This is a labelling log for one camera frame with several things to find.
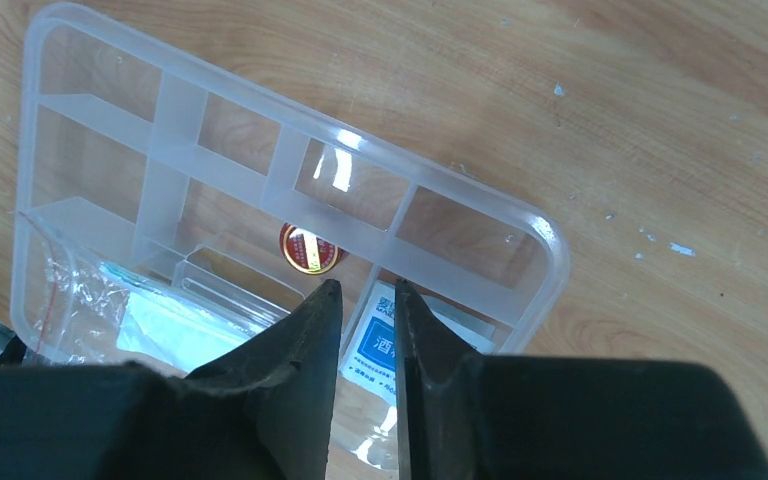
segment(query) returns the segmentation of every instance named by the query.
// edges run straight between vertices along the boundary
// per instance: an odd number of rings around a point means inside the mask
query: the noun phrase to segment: paint speck
[[[688,248],[677,243],[670,243],[670,250],[682,255],[687,255],[688,257],[696,256],[696,252],[692,248]]]
[[[466,169],[466,165],[464,165],[463,163],[460,164],[460,165],[461,165],[461,173],[463,173],[467,177],[475,180],[475,178],[476,178],[475,175],[473,175],[472,172],[470,172],[469,170]]]

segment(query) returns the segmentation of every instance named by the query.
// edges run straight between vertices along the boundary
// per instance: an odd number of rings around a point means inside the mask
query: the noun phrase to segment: wood grain surface
[[[0,0],[5,322],[21,49],[45,3]],[[709,365],[768,450],[768,1],[88,3],[544,209],[573,270],[528,353]],[[357,463],[332,448],[330,475]]]

